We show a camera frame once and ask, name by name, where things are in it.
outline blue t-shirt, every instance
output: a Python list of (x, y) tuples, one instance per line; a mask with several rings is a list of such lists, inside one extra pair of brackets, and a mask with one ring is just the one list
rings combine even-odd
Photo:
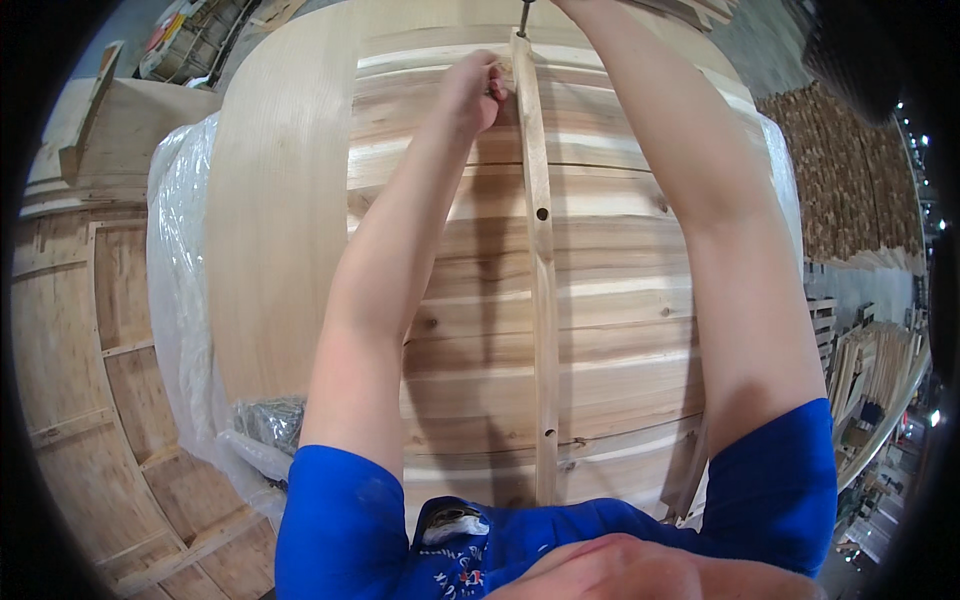
[(710, 461), (699, 534), (611, 498), (497, 509), (446, 497), (423, 506), (409, 544), (403, 488), (392, 474), (344, 450), (305, 446), (290, 468), (276, 595), (482, 598), (550, 550), (609, 533), (815, 577), (836, 517), (832, 424), (820, 398), (720, 452)]

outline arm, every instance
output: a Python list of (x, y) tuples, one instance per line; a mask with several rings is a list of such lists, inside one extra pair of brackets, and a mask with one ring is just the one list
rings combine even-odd
[(584, 31), (684, 232), (708, 453), (808, 401), (824, 376), (773, 187), (719, 92), (613, 0), (554, 0)]
[(437, 105), (347, 244), (330, 286), (300, 445), (358, 454), (401, 482), (403, 336), (473, 139), (506, 97), (494, 61), (492, 53), (475, 52), (447, 71)]

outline person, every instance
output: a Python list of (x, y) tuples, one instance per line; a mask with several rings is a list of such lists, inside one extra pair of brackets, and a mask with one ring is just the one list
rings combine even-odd
[(408, 543), (402, 343), (470, 146), (507, 97), (495, 55), (478, 51), (447, 70), (333, 278), (277, 540), (278, 598), (824, 597), (812, 577), (836, 514), (832, 420), (771, 182), (720, 94), (623, 7), (554, 2), (606, 66), (683, 230), (706, 392), (702, 531), (611, 498), (504, 509), (447, 497), (424, 505)]

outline screwdriver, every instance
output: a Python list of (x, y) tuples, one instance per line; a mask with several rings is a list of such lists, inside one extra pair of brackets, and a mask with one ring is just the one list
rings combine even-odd
[(520, 37), (527, 37), (527, 15), (530, 14), (530, 5), (537, 0), (523, 0), (523, 14), (520, 16), (520, 31), (516, 34)]

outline sleeve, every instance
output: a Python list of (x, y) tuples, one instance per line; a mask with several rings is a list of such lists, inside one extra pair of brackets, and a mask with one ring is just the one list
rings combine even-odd
[(393, 595), (409, 543), (403, 488), (386, 469), (324, 445), (302, 447), (276, 541), (276, 597)]
[(819, 398), (717, 454), (701, 535), (736, 558), (815, 577), (836, 519), (832, 427), (829, 401)]

